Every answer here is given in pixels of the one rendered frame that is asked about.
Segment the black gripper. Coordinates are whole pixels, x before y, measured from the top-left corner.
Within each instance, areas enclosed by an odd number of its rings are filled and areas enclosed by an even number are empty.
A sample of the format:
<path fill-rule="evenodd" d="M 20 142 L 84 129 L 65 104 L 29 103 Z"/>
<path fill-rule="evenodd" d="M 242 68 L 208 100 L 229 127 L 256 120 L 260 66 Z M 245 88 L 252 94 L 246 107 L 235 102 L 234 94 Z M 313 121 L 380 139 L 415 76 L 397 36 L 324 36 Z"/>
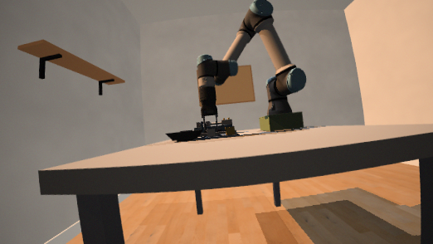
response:
<path fill-rule="evenodd" d="M 204 129 L 206 129 L 205 116 L 215 115 L 216 116 L 216 128 L 218 129 L 217 123 L 217 107 L 216 107 L 216 89 L 214 77 L 204 76 L 198 79 L 200 101 L 202 103 L 201 114 L 203 118 Z M 214 86 L 214 87 L 213 87 Z"/>

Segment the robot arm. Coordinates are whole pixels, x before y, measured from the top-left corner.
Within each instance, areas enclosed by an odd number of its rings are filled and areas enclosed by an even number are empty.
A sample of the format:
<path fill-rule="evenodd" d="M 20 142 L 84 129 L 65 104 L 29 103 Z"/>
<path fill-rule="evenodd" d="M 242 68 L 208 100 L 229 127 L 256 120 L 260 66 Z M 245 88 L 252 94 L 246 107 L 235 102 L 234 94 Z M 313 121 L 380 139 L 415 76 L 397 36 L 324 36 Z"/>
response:
<path fill-rule="evenodd" d="M 259 33 L 269 53 L 276 73 L 266 82 L 269 106 L 267 115 L 291 113 L 287 95 L 302 90 L 306 83 L 306 75 L 300 68 L 292 64 L 285 48 L 273 26 L 273 6 L 267 0 L 255 0 L 236 34 L 236 39 L 222 61 L 215 61 L 205 54 L 197 58 L 198 79 L 204 76 L 214 77 L 215 85 L 222 85 L 228 76 L 236 76 L 237 60 L 247 42 Z"/>

